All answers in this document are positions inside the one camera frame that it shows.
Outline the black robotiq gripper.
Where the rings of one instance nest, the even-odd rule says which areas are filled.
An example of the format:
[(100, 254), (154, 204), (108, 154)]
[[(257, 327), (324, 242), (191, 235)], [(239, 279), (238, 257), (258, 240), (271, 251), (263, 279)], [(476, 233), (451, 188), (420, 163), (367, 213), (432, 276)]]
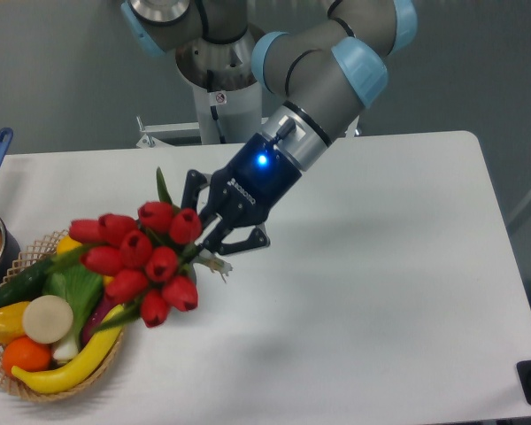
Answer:
[[(195, 169), (187, 171), (181, 209), (195, 210), (200, 192), (210, 186), (199, 218), (204, 227), (215, 218), (219, 218), (219, 222), (204, 239), (203, 248), (220, 256), (264, 249), (270, 246), (271, 240), (262, 223), (301, 176), (299, 169), (271, 142), (262, 135), (254, 135), (212, 175)], [(233, 229), (254, 225), (257, 226), (246, 239), (224, 242)]]

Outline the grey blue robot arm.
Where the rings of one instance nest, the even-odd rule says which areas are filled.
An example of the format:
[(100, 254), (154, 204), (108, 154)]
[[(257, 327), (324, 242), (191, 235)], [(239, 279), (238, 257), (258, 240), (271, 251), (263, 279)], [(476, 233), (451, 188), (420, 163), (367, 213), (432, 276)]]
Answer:
[(182, 205), (207, 237), (196, 251), (266, 247), (274, 205), (385, 89), (385, 58), (418, 27), (410, 1), (328, 1), (301, 34), (263, 33), (244, 1), (126, 1), (120, 9), (150, 55), (172, 52), (193, 91), (205, 144), (239, 143), (220, 170), (187, 174)]

